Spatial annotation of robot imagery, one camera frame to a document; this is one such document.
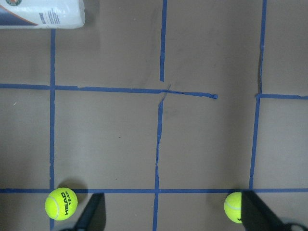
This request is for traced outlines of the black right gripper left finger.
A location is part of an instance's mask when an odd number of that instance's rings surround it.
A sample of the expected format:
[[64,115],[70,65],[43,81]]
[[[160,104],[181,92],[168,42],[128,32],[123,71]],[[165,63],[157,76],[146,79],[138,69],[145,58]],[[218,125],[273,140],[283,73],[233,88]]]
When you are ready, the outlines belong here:
[[104,193],[95,193],[89,199],[77,220],[75,231],[103,231],[106,225]]

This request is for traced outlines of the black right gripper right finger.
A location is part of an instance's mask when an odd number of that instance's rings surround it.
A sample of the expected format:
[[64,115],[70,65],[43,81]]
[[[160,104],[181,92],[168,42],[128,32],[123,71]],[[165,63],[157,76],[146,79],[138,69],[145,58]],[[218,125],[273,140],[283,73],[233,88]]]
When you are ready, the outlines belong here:
[[242,192],[241,221],[246,231],[288,231],[254,191]]

